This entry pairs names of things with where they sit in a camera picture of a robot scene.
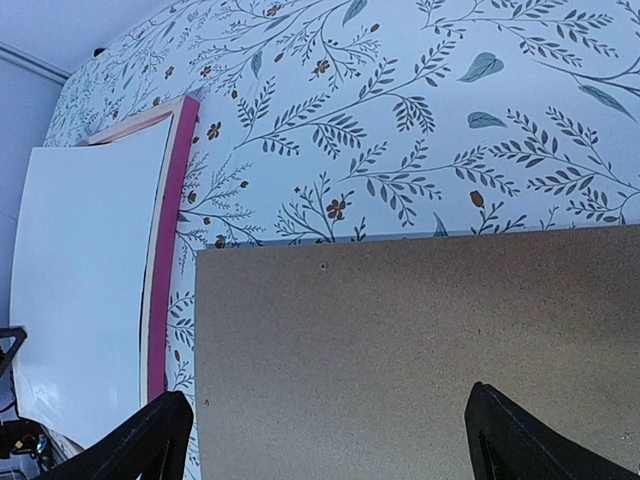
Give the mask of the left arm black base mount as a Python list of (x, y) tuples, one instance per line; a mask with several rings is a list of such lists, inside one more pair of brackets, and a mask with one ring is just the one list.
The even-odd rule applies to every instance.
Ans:
[(50, 466), (51, 441), (37, 422), (1, 422), (2, 479), (34, 479)]

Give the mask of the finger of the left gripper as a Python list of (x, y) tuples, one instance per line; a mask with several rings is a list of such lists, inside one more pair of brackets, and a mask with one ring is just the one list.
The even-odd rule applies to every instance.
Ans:
[(27, 338), (27, 332), (22, 326), (3, 327), (0, 329), (1, 361), (0, 376), (3, 377), (11, 367), (20, 347)]

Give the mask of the landscape sunset photo print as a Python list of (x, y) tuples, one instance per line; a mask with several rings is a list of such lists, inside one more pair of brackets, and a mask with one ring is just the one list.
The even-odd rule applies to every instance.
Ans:
[(13, 257), (19, 414), (90, 447), (140, 407), (140, 320), (170, 125), (100, 146), (36, 148)]

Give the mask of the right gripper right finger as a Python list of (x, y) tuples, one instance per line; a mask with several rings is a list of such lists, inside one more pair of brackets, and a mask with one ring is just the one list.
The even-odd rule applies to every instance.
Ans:
[(476, 479), (637, 479), (558, 434), (490, 384), (477, 382), (464, 419)]

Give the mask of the pink wooden picture frame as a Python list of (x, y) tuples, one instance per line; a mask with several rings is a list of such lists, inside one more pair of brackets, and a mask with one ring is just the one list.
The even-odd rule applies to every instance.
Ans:
[(140, 403), (165, 391), (167, 307), (174, 258), (176, 227), (191, 141), (200, 103), (186, 94), (158, 104), (96, 133), (82, 145), (104, 145), (131, 137), (165, 120), (169, 130), (154, 198), (142, 291)]

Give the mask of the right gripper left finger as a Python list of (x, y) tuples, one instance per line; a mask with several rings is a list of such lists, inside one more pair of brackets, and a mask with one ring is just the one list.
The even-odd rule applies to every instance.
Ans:
[(98, 443), (39, 477), (181, 480), (193, 420), (182, 392), (164, 392)]

